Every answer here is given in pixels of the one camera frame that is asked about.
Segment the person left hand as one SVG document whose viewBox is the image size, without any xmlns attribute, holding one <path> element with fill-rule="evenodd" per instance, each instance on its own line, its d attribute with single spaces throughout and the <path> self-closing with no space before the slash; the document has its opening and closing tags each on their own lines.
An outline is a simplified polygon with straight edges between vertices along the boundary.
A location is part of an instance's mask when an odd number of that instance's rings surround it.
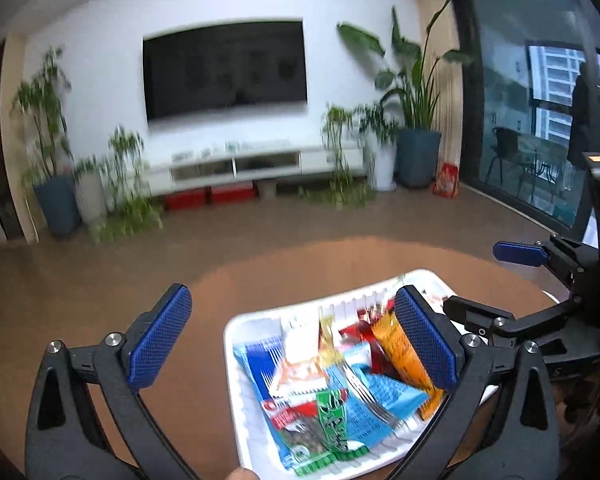
<svg viewBox="0 0 600 480">
<path fill-rule="evenodd" d="M 260 480 L 260 478 L 254 471 L 244 467 L 238 467 L 234 469 L 225 480 Z"/>
</svg>

